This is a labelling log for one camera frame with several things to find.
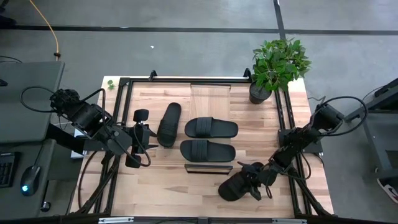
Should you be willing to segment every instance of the orange cable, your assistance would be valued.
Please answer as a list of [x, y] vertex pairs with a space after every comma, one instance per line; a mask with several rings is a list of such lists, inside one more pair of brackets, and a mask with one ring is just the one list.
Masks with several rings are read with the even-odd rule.
[[33, 7], [35, 7], [36, 11], [42, 16], [42, 18], [44, 19], [45, 23], [47, 23], [48, 27], [50, 28], [50, 30], [51, 30], [51, 32], [52, 32], [52, 35], [54, 36], [55, 44], [57, 45], [57, 51], [55, 52], [57, 55], [55, 56], [55, 60], [58, 61], [60, 51], [59, 51], [57, 36], [55, 35], [55, 32], [54, 32], [54, 30], [52, 29], [52, 27], [51, 27], [51, 25], [49, 24], [49, 22], [48, 22], [48, 21], [46, 20], [46, 18], [43, 16], [43, 14], [40, 12], [40, 10], [36, 7], [36, 5], [33, 3], [33, 1], [32, 1], [32, 0], [29, 0], [29, 1], [30, 1], [30, 3], [33, 5]]

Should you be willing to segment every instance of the black slide sandal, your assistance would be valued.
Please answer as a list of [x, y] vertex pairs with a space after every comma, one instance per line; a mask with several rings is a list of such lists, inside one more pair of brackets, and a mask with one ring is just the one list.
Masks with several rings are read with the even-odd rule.
[[180, 146], [182, 156], [191, 162], [231, 162], [236, 151], [233, 146], [209, 140], [186, 140]]
[[177, 137], [178, 122], [181, 116], [181, 105], [171, 103], [166, 109], [157, 129], [157, 141], [164, 147], [172, 147]]
[[195, 118], [185, 125], [185, 134], [191, 138], [233, 138], [238, 131], [235, 122], [213, 117]]

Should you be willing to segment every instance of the gray floor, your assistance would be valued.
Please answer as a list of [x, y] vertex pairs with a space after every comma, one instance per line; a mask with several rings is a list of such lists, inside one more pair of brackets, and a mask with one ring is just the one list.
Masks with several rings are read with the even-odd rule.
[[[58, 25], [134, 27], [277, 28], [272, 0], [36, 0]], [[286, 29], [397, 30], [398, 3], [390, 0], [280, 0]], [[5, 15], [21, 24], [44, 24], [28, 1], [11, 1]], [[66, 70], [63, 88], [84, 96], [105, 75], [236, 76], [252, 62], [251, 50], [277, 34], [57, 32]], [[290, 35], [302, 40], [313, 61], [308, 96], [362, 98], [397, 78], [398, 36]], [[50, 32], [0, 30], [0, 54], [24, 62], [53, 60]], [[310, 101], [312, 109], [315, 101]], [[339, 101], [344, 113], [357, 103]], [[335, 213], [396, 222], [398, 205], [362, 176], [374, 168], [364, 131], [325, 138], [325, 172]]]

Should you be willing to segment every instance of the wooden board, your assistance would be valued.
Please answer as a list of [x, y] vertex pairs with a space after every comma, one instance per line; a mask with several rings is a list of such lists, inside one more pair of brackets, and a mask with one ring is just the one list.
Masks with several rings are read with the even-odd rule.
[[[108, 80], [113, 80], [117, 86], [119, 77], [105, 77], [103, 88], [107, 88]], [[291, 83], [289, 88], [295, 123], [297, 126], [303, 126], [310, 117], [303, 80]], [[241, 166], [237, 161], [265, 163], [278, 148], [279, 120], [274, 94], [262, 104], [253, 105], [249, 102], [248, 89], [248, 84], [191, 86], [189, 83], [135, 83], [128, 114], [128, 126], [134, 125], [132, 120], [134, 110], [141, 108], [150, 111], [146, 123], [154, 132], [157, 132], [159, 122], [169, 103], [179, 103], [182, 106], [182, 114], [174, 146], [171, 149], [164, 149], [162, 146], [150, 149], [149, 154], [152, 159], [150, 167], [140, 169], [126, 167], [124, 165], [126, 156], [122, 156], [112, 215], [293, 217], [289, 183], [287, 177], [281, 175], [271, 186], [273, 199], [266, 197], [264, 187], [260, 188], [263, 195], [261, 201], [245, 195], [236, 202], [227, 202], [217, 193], [218, 186], [240, 170]], [[117, 89], [107, 91], [106, 110], [110, 113], [113, 112], [116, 93]], [[119, 113], [118, 121], [121, 120], [121, 114], [122, 111]], [[234, 169], [229, 176], [188, 174], [184, 169], [187, 161], [179, 150], [180, 143], [189, 139], [184, 134], [184, 127], [191, 118], [209, 115], [234, 121], [239, 126], [238, 135], [227, 140], [236, 148], [236, 159], [230, 163]], [[150, 143], [157, 144], [156, 138], [151, 138]], [[97, 153], [87, 168], [81, 189], [83, 203], [98, 184], [102, 157], [102, 153]], [[142, 162], [146, 163], [147, 160], [144, 157]], [[312, 177], [307, 180], [308, 186], [324, 208], [333, 212], [322, 164], [315, 156], [309, 155], [307, 158], [312, 168]], [[300, 208], [304, 211], [301, 191], [297, 192]], [[71, 211], [77, 210], [76, 201], [77, 194], [73, 199]]]

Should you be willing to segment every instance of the black cable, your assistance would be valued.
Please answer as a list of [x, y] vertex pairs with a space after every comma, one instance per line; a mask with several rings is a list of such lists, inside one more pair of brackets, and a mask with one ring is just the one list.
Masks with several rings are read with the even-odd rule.
[[368, 94], [366, 94], [366, 95], [362, 98], [362, 101], [364, 101], [364, 100], [366, 99], [366, 97], [368, 97], [371, 93], [373, 93], [373, 92], [376, 91], [376, 90], [380, 90], [380, 89], [383, 88], [383, 87], [384, 87], [384, 86], [379, 86], [379, 87], [373, 89], [372, 91], [370, 91]]
[[36, 159], [35, 159], [35, 163], [33, 163], [33, 166], [36, 166], [36, 164], [37, 164], [37, 159], [39, 158], [40, 153], [42, 152], [43, 145], [44, 145], [44, 142], [42, 142], [42, 145], [40, 146], [40, 150], [39, 150], [39, 152], [37, 153], [37, 156], [36, 156]]
[[8, 59], [13, 59], [13, 60], [16, 60], [16, 61], [19, 62], [19, 63], [23, 63], [21, 60], [16, 59], [16, 58], [13, 58], [13, 57], [2, 56], [2, 55], [0, 55], [0, 57], [2, 57], [2, 58], [8, 58]]
[[326, 96], [323, 96], [323, 97], [321, 97], [321, 98], [319, 98], [319, 99], [316, 99], [315, 97], [308, 97], [307, 98], [308, 100], [311, 100], [311, 99], [313, 99], [313, 100], [315, 100], [315, 101], [321, 101], [321, 104], [324, 102], [324, 100], [326, 99]]
[[328, 136], [328, 137], [341, 136], [341, 135], [353, 132], [355, 129], [359, 128], [365, 122], [366, 118], [368, 117], [368, 112], [369, 111], [368, 111], [368, 108], [366, 107], [366, 104], [362, 100], [360, 100], [359, 98], [357, 98], [355, 96], [338, 96], [338, 97], [334, 97], [332, 99], [326, 100], [326, 102], [324, 102], [323, 104], [326, 104], [326, 103], [329, 103], [329, 102], [331, 102], [333, 100], [338, 100], [338, 99], [354, 99], [354, 100], [358, 100], [363, 105], [363, 108], [365, 110], [365, 114], [364, 114], [362, 120], [355, 127], [351, 128], [350, 130], [343, 131], [342, 133], [337, 133], [337, 134], [321, 134], [321, 136]]
[[85, 166], [83, 167], [83, 170], [81, 171], [81, 176], [80, 176], [78, 189], [77, 189], [77, 191], [78, 191], [77, 192], [77, 201], [78, 201], [79, 209], [81, 208], [81, 192], [80, 191], [81, 191], [81, 183], [83, 182], [83, 176], [85, 175], [85, 172], [87, 170], [88, 164], [93, 159], [93, 157], [95, 156], [96, 153], [97, 153], [97, 151], [92, 153], [92, 155], [87, 159], [87, 162], [86, 162]]
[[33, 88], [40, 88], [40, 89], [43, 89], [43, 90], [47, 90], [47, 91], [49, 91], [49, 92], [52, 93], [52, 94], [55, 94], [52, 90], [50, 90], [50, 89], [48, 89], [48, 88], [46, 88], [46, 87], [42, 87], [42, 86], [30, 86], [30, 87], [26, 87], [26, 88], [24, 88], [24, 89], [22, 90], [21, 94], [19, 95], [19, 101], [22, 103], [22, 105], [25, 106], [27, 109], [29, 109], [29, 110], [31, 110], [31, 111], [35, 111], [35, 112], [39, 112], [39, 113], [54, 113], [55, 110], [44, 111], [44, 110], [38, 110], [38, 109], [35, 109], [35, 108], [31, 108], [30, 106], [28, 106], [28, 105], [24, 102], [24, 93], [25, 93], [27, 90], [30, 90], [30, 89], [33, 89]]
[[351, 128], [351, 129], [348, 130], [348, 131], [343, 131], [342, 133], [337, 133], [337, 134], [327, 134], [327, 133], [325, 134], [325, 133], [321, 133], [319, 136], [321, 136], [321, 137], [324, 137], [324, 136], [328, 136], [328, 137], [331, 137], [331, 136], [341, 136], [341, 135], [344, 135], [344, 134], [348, 134], [348, 133], [354, 131], [355, 129], [359, 128], [359, 127], [365, 122], [365, 119], [368, 117], [368, 108], [366, 107], [366, 104], [365, 104], [362, 100], [360, 100], [359, 98], [357, 98], [357, 97], [355, 97], [355, 96], [337, 96], [337, 97], [331, 98], [331, 99], [329, 99], [329, 100], [326, 100], [324, 103], [318, 105], [319, 109], [316, 110], [316, 111], [314, 112], [314, 114], [311, 115], [309, 124], [306, 125], [304, 128], [306, 128], [306, 127], [307, 127], [307, 128], [311, 128], [311, 127], [312, 127], [312, 124], [313, 124], [313, 122], [314, 122], [314, 117], [315, 117], [315, 115], [322, 109], [322, 106], [323, 106], [323, 105], [325, 105], [325, 104], [327, 104], [327, 103], [329, 103], [329, 102], [331, 102], [331, 101], [333, 101], [333, 100], [339, 100], [339, 99], [354, 99], [354, 100], [357, 100], [358, 102], [360, 102], [360, 103], [363, 105], [364, 110], [365, 110], [365, 114], [364, 114], [362, 120], [358, 123], [358, 125], [356, 125], [355, 127]]
[[94, 95], [96, 95], [97, 93], [99, 93], [99, 92], [101, 92], [101, 91], [104, 91], [104, 92], [105, 92], [105, 90], [104, 90], [103, 88], [100, 88], [99, 90], [96, 90], [96, 91], [93, 92], [92, 94], [86, 96], [86, 98], [80, 100], [78, 103], [85, 102], [86, 100], [90, 99], [91, 97], [93, 97]]
[[120, 147], [121, 149], [123, 149], [123, 151], [127, 154], [127, 156], [128, 156], [130, 159], [132, 159], [134, 162], [140, 164], [140, 165], [143, 166], [143, 167], [149, 167], [150, 164], [152, 163], [152, 161], [150, 160], [150, 156], [149, 156], [148, 152], [145, 150], [144, 146], [142, 146], [142, 144], [141, 144], [141, 143], [139, 142], [139, 140], [138, 140], [137, 133], [136, 133], [136, 125], [134, 125], [134, 127], [133, 127], [133, 133], [134, 133], [134, 137], [135, 137], [135, 139], [136, 139], [136, 141], [137, 141], [137, 143], [138, 143], [138, 146], [144, 151], [144, 154], [145, 154], [145, 156], [146, 156], [147, 159], [148, 159], [148, 164], [143, 164], [143, 163], [139, 162], [136, 158], [134, 158], [134, 157], [131, 155], [131, 153], [129, 153], [129, 152], [127, 151], [127, 149], [125, 149], [124, 147], [122, 147], [122, 145], [119, 143], [119, 141], [117, 141], [117, 140], [115, 139], [115, 142], [119, 145], [119, 147]]
[[319, 156], [319, 154], [318, 153], [313, 153], [316, 157], [318, 157], [319, 158], [319, 160], [321, 161], [321, 163], [322, 163], [322, 166], [323, 166], [323, 168], [325, 168], [325, 163], [323, 162], [323, 159], [322, 159], [322, 157], [321, 156]]
[[64, 131], [64, 130], [67, 128], [68, 124], [66, 124], [65, 127], [62, 128], [62, 127], [61, 127], [61, 116], [58, 116], [58, 120], [59, 120], [60, 129], [61, 129], [62, 131]]
[[267, 192], [267, 196], [269, 199], [272, 199], [272, 192], [271, 189], [268, 186], [268, 180], [271, 177], [271, 175], [268, 175], [267, 180], [266, 180], [266, 192]]
[[154, 224], [160, 224], [160, 223], [164, 223], [164, 222], [189, 222], [189, 223], [198, 223], [195, 220], [186, 220], [186, 219], [169, 219], [169, 220], [161, 220], [158, 222], [155, 222]]
[[312, 171], [311, 171], [310, 163], [308, 162], [307, 158], [304, 156], [303, 152], [300, 152], [300, 153], [301, 153], [301, 156], [304, 158], [305, 163], [307, 164], [307, 167], [308, 167], [308, 176], [305, 177], [305, 178], [301, 178], [301, 177], [296, 177], [296, 176], [289, 175], [289, 174], [287, 174], [287, 171], [288, 171], [290, 168], [288, 168], [288, 169], [286, 170], [286, 172], [279, 172], [280, 175], [285, 175], [285, 176], [287, 176], [287, 177], [291, 177], [291, 178], [296, 179], [296, 180], [308, 180], [308, 179], [311, 177]]

